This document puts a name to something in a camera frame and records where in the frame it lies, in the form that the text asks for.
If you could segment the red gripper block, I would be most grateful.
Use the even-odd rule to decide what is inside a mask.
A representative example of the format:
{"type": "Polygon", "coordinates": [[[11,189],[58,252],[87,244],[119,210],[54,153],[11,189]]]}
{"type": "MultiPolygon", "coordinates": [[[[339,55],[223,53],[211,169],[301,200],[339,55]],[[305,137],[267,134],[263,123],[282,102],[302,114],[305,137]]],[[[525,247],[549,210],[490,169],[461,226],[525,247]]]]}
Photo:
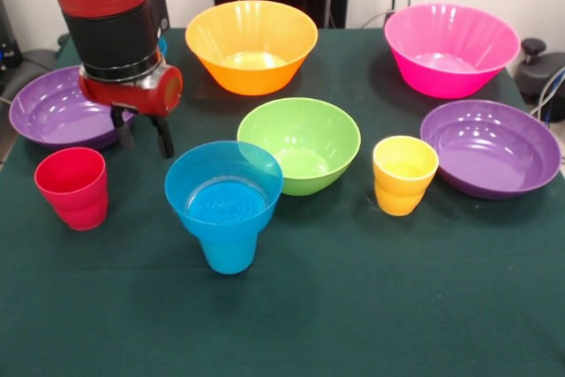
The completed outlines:
{"type": "Polygon", "coordinates": [[[158,133],[162,157],[172,158],[175,154],[170,128],[166,117],[181,100],[183,77],[180,70],[165,63],[159,64],[152,73],[129,82],[102,82],[90,78],[81,65],[79,67],[79,88],[91,102],[110,107],[110,119],[115,133],[124,150],[134,149],[134,139],[126,118],[131,117],[129,109],[150,120],[158,133]]]}

